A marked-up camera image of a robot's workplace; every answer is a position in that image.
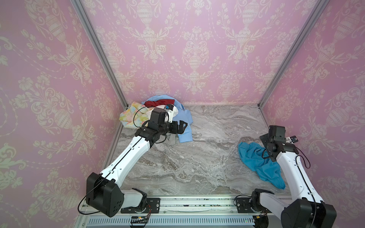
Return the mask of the grey cloth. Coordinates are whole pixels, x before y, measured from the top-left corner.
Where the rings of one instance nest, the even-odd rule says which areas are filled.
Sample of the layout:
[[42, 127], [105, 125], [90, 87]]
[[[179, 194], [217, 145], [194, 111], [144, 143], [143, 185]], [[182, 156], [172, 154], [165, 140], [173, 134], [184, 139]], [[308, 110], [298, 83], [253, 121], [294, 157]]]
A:
[[175, 134], [167, 134], [165, 143], [168, 145], [176, 145], [178, 137]]

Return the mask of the teal cloth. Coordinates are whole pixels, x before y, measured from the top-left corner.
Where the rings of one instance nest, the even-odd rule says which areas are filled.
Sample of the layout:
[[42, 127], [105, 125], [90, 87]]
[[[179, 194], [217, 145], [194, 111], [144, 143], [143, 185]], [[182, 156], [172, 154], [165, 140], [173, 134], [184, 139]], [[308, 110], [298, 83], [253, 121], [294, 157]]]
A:
[[271, 183], [278, 189], [284, 190], [286, 184], [281, 176], [281, 169], [277, 162], [266, 158], [268, 153], [264, 147], [256, 142], [238, 144], [238, 154], [241, 161], [262, 181]]

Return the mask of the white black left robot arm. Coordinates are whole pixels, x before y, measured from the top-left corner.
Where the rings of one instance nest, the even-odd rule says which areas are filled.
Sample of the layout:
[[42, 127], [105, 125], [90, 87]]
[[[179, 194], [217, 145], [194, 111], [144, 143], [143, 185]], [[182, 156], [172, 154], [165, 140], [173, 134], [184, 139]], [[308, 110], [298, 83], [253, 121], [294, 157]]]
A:
[[84, 200], [98, 212], [113, 217], [122, 209], [143, 211], [147, 206], [147, 194], [138, 189], [123, 191], [120, 188], [137, 161], [167, 134], [181, 135], [187, 122], [175, 121], [178, 109], [173, 104], [156, 107], [149, 120], [139, 127], [124, 151], [100, 173], [91, 173], [86, 180]]

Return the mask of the aluminium corner post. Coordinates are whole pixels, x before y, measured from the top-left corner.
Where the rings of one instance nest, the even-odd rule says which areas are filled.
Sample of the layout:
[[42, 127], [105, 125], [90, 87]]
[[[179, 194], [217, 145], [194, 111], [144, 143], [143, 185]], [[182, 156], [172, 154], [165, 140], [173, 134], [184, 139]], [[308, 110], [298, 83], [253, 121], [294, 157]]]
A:
[[289, 49], [288, 53], [286, 54], [283, 62], [279, 66], [276, 74], [274, 75], [272, 81], [270, 82], [269, 86], [267, 87], [263, 97], [261, 98], [260, 102], [258, 103], [258, 108], [260, 111], [263, 110], [263, 107], [267, 103], [268, 99], [270, 98], [272, 92], [276, 88], [277, 84], [279, 83], [281, 77], [284, 75], [287, 68], [290, 66], [290, 63], [296, 56], [297, 52], [300, 50], [301, 46], [303, 45], [304, 41], [306, 40], [307, 36], [310, 34], [311, 30], [313, 29], [316, 21], [321, 16], [322, 12], [328, 5], [329, 0], [320, 0], [316, 1], [314, 8], [310, 15], [308, 16], [307, 20], [305, 21], [303, 27], [299, 31], [296, 39], [294, 40], [291, 48]]
[[121, 89], [121, 86], [119, 85], [118, 81], [117, 81], [117, 77], [113, 71], [113, 68], [111, 67], [106, 53], [103, 50], [103, 47], [101, 45], [101, 42], [98, 39], [96, 30], [94, 29], [91, 20], [89, 18], [89, 16], [87, 15], [87, 12], [82, 4], [82, 1], [80, 0], [71, 0], [71, 3], [83, 25], [84, 30], [86, 31], [86, 34], [88, 36], [88, 38], [90, 39], [91, 45], [94, 48], [102, 67], [104, 68], [106, 75], [109, 79], [109, 81], [112, 84], [112, 87], [122, 105], [122, 107], [124, 109], [128, 108], [128, 103], [126, 101], [126, 98], [123, 94], [123, 91]]

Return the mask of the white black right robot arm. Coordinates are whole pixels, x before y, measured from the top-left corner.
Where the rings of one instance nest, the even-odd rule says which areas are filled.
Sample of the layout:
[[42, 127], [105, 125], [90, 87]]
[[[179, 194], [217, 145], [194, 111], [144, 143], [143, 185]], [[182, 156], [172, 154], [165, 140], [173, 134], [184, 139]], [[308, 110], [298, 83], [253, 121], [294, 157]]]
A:
[[284, 228], [330, 228], [337, 212], [324, 202], [307, 176], [300, 160], [297, 138], [286, 137], [283, 126], [271, 125], [260, 137], [268, 158], [280, 165], [290, 188], [292, 203], [279, 199], [262, 189], [252, 192], [251, 208], [256, 212], [269, 211], [278, 217]]

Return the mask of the left aluminium corner post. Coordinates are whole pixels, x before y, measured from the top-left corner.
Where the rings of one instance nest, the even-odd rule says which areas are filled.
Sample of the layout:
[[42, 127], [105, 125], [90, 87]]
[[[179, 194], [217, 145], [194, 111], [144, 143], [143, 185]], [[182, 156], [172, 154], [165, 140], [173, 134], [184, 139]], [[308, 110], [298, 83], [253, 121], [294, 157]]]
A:
[[103, 50], [103, 47], [101, 45], [101, 42], [98, 39], [96, 30], [94, 29], [91, 20], [89, 18], [89, 16], [87, 15], [87, 12], [82, 4], [82, 1], [80, 0], [71, 0], [71, 3], [83, 25], [84, 30], [86, 31], [86, 34], [88, 36], [88, 38], [90, 39], [91, 45], [94, 48], [102, 67], [104, 68], [106, 75], [109, 79], [109, 81], [112, 84], [112, 87], [122, 105], [122, 107], [124, 109], [128, 108], [128, 103], [126, 101], [126, 98], [123, 94], [123, 91], [121, 89], [121, 86], [119, 85], [118, 81], [117, 81], [117, 77], [113, 71], [113, 68], [111, 67], [106, 53]]

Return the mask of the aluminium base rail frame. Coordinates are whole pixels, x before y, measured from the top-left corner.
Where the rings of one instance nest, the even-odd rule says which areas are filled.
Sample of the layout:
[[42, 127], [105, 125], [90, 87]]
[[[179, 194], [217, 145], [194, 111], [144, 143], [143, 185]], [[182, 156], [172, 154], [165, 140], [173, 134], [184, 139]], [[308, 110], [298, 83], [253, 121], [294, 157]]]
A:
[[240, 212], [233, 203], [234, 198], [229, 199], [224, 197], [222, 199], [211, 198], [168, 198], [160, 199], [159, 209], [167, 208], [170, 212], [176, 213], [200, 213], [200, 212], [220, 212], [223, 213], [228, 210], [236, 209], [238, 213], [255, 213], [253, 211]]

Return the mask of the dark red cloth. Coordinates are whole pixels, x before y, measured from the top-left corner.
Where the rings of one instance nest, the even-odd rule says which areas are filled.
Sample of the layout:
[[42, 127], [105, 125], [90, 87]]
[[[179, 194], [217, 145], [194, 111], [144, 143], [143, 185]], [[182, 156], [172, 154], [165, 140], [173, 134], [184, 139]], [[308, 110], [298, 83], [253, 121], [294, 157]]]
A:
[[158, 107], [160, 105], [173, 105], [175, 104], [174, 99], [160, 99], [157, 101], [145, 101], [144, 105], [146, 107]]

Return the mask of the floral yellow pastel cloth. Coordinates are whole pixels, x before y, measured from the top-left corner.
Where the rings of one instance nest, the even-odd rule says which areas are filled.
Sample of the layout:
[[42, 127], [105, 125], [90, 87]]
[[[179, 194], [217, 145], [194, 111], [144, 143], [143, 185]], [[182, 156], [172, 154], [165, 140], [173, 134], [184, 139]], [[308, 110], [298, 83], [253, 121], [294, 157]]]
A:
[[133, 102], [131, 106], [120, 114], [119, 120], [124, 128], [137, 129], [150, 120], [154, 107]]

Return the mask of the right aluminium corner post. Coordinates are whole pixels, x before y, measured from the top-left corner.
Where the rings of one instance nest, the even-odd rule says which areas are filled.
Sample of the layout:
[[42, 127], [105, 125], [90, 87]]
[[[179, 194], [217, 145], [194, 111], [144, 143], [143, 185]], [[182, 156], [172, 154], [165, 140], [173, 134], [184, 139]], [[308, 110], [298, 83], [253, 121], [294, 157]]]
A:
[[267, 103], [268, 99], [270, 98], [272, 92], [276, 88], [277, 84], [279, 83], [281, 77], [284, 75], [287, 68], [290, 66], [290, 63], [296, 56], [297, 52], [300, 50], [301, 46], [303, 45], [304, 41], [306, 40], [307, 36], [310, 34], [311, 30], [313, 29], [316, 21], [321, 16], [322, 12], [328, 5], [329, 0], [320, 0], [316, 1], [314, 8], [310, 15], [308, 16], [307, 20], [305, 21], [303, 27], [299, 31], [296, 39], [294, 40], [291, 48], [289, 49], [288, 53], [286, 54], [283, 62], [279, 66], [276, 74], [274, 75], [272, 81], [270, 82], [269, 86], [267, 87], [263, 97], [261, 98], [260, 102], [258, 103], [258, 108], [260, 111], [263, 110], [263, 107]]

